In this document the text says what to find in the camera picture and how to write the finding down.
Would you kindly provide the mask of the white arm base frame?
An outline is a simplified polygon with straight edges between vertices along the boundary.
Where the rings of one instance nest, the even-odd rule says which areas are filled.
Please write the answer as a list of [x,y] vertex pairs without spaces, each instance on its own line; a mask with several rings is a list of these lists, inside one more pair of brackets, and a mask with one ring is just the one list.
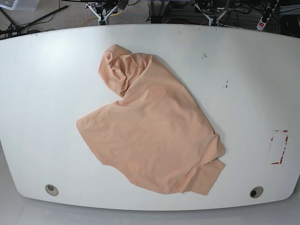
[[195,7],[208,19],[209,26],[219,26],[220,19],[228,12],[229,2],[228,0],[223,8],[217,8],[216,12],[202,9],[198,3],[195,3]]
[[87,2],[85,8],[91,10],[91,12],[96,16],[98,25],[108,25],[109,17],[118,12],[118,1],[109,2],[108,0]]

